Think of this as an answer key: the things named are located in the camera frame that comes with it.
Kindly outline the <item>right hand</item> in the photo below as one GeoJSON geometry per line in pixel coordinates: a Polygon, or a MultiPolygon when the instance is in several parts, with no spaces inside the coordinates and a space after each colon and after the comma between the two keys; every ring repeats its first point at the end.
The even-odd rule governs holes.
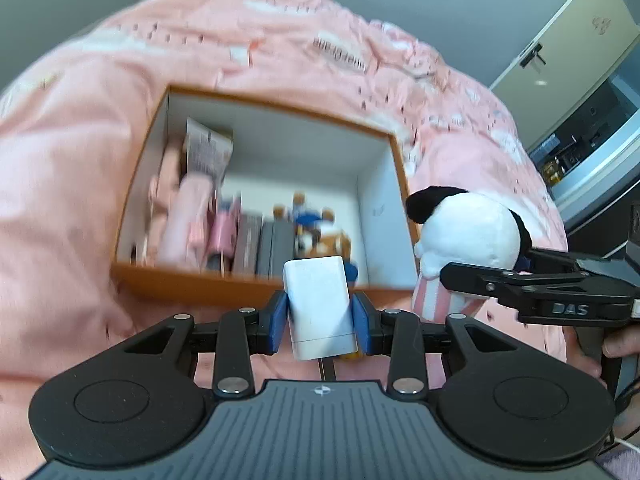
{"type": "Polygon", "coordinates": [[[593,378],[616,382],[626,351],[626,332],[597,327],[564,327],[566,362],[593,378]]]}

